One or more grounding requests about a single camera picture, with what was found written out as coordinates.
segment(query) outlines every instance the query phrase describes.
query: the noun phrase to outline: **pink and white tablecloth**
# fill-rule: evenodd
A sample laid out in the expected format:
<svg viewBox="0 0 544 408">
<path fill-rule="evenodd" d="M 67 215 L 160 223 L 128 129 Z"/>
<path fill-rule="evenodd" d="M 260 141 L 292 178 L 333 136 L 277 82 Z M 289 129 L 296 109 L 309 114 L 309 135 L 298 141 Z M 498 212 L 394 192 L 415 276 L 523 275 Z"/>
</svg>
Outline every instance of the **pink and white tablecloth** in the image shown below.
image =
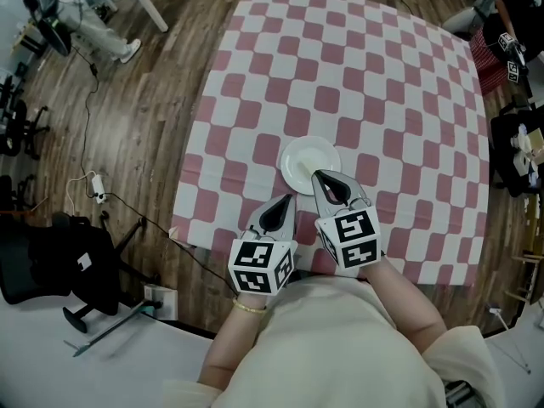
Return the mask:
<svg viewBox="0 0 544 408">
<path fill-rule="evenodd" d="M 382 247 L 412 281 L 471 284 L 489 153 L 467 42 L 368 0 L 241 0 L 184 155 L 171 237 L 229 253 L 250 213 L 293 193 L 283 149 L 312 134 L 377 206 Z M 297 266 L 339 273 L 297 196 Z"/>
</svg>

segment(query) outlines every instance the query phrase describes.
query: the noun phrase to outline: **power strip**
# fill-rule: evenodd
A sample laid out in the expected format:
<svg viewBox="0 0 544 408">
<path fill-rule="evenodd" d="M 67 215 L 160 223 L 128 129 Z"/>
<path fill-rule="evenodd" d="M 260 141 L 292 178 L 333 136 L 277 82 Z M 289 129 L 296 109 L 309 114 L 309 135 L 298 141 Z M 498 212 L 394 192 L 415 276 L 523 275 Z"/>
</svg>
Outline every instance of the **power strip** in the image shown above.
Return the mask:
<svg viewBox="0 0 544 408">
<path fill-rule="evenodd" d="M 97 203 L 104 204 L 107 198 L 105 195 L 104 185 L 102 184 L 102 177 L 96 174 L 91 180 L 91 184 L 93 185 L 94 194 L 96 195 L 94 199 Z"/>
</svg>

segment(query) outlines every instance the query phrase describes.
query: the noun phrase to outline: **beige pants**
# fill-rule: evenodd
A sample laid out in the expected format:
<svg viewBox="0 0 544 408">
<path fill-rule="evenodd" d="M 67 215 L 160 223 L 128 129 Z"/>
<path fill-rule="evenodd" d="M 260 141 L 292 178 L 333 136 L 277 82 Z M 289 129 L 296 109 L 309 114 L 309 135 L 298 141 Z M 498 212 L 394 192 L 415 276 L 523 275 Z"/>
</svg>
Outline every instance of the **beige pants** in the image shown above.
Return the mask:
<svg viewBox="0 0 544 408">
<path fill-rule="evenodd" d="M 78 3 L 59 3 L 59 20 L 75 34 L 81 35 L 95 47 L 121 58 L 130 53 L 127 40 L 110 29 L 85 3 L 80 11 Z"/>
</svg>

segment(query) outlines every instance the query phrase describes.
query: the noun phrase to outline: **white marker cube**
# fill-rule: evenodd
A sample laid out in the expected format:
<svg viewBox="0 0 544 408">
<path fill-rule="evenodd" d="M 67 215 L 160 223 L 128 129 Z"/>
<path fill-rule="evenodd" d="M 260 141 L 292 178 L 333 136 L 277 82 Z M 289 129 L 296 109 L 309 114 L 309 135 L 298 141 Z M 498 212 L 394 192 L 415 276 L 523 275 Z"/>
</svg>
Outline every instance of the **white marker cube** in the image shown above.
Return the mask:
<svg viewBox="0 0 544 408">
<path fill-rule="evenodd" d="M 323 247 L 342 269 L 373 264 L 382 258 L 376 208 L 345 212 L 315 221 Z"/>
<path fill-rule="evenodd" d="M 295 241 L 232 242 L 229 272 L 238 292 L 275 295 L 295 269 Z"/>
</svg>

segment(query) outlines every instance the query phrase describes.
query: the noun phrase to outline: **white floor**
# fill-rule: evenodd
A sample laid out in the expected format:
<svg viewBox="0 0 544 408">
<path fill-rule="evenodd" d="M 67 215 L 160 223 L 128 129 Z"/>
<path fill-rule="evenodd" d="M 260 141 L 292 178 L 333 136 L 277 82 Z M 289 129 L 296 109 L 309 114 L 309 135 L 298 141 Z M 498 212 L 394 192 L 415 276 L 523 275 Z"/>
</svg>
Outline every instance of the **white floor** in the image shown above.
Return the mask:
<svg viewBox="0 0 544 408">
<path fill-rule="evenodd" d="M 503 332 L 487 339 L 501 373 L 509 408 L 534 408 L 544 396 L 544 331 L 535 326 L 541 313 L 538 304 L 525 307 L 509 334 Z M 512 338 L 529 363 L 530 375 L 514 362 L 523 361 Z"/>
</svg>

